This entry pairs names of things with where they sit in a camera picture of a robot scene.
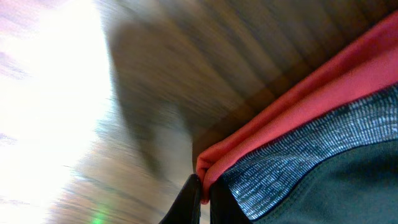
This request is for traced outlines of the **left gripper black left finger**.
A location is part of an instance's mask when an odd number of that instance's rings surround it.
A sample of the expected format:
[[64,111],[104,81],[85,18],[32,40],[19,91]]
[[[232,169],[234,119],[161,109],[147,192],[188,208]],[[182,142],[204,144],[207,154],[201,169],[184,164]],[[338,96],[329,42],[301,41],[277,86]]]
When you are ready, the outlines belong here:
[[159,224],[199,224],[200,207],[201,182],[196,174],[192,174]]

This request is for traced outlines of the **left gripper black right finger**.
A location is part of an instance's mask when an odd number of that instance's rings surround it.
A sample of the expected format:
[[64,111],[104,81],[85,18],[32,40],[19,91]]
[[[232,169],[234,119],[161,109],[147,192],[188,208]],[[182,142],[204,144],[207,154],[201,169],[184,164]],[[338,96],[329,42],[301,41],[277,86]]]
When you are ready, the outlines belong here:
[[251,224],[223,179],[210,187],[211,224]]

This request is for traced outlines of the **black leggings with red waistband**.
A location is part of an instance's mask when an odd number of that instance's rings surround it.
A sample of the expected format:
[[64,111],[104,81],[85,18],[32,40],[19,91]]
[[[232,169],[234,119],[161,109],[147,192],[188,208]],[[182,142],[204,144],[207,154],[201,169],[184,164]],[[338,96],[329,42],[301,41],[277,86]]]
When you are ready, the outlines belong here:
[[397,222],[397,14],[197,159],[252,223]]

